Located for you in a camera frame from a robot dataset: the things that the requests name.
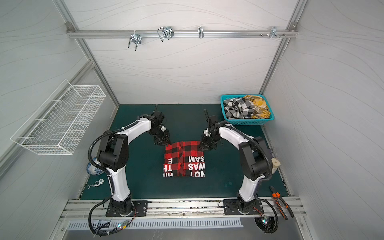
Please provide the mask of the red black plaid shirt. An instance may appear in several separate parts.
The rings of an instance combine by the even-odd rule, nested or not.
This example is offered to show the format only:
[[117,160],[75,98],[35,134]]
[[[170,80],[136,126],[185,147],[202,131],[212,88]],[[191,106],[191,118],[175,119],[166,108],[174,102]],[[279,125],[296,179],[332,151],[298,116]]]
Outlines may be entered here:
[[206,164],[200,141],[178,142],[165,147],[163,177],[204,178]]

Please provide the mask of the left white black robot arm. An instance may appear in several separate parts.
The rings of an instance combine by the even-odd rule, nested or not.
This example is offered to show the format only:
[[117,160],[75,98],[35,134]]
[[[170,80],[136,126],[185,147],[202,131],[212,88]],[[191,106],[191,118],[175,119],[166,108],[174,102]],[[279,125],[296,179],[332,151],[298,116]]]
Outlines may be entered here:
[[89,162],[108,177],[111,188],[109,209],[112,212],[128,215],[134,209],[126,178],[129,144],[140,135],[149,133],[155,145],[170,145],[170,132],[163,124],[164,119],[165,115],[159,111],[141,115],[125,127],[106,131],[91,144],[88,150]]

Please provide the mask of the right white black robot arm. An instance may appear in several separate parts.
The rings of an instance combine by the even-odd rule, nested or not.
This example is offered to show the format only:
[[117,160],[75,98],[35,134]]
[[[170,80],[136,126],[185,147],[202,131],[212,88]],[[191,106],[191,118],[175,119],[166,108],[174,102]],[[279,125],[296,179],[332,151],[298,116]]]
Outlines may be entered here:
[[240,213],[248,214],[259,205],[261,182],[270,180],[273,175],[271,151],[261,137],[249,136],[227,121],[218,121],[216,116],[206,115],[206,119],[208,126],[202,134],[198,150],[214,150],[220,140],[226,140],[239,151],[244,178],[236,204]]

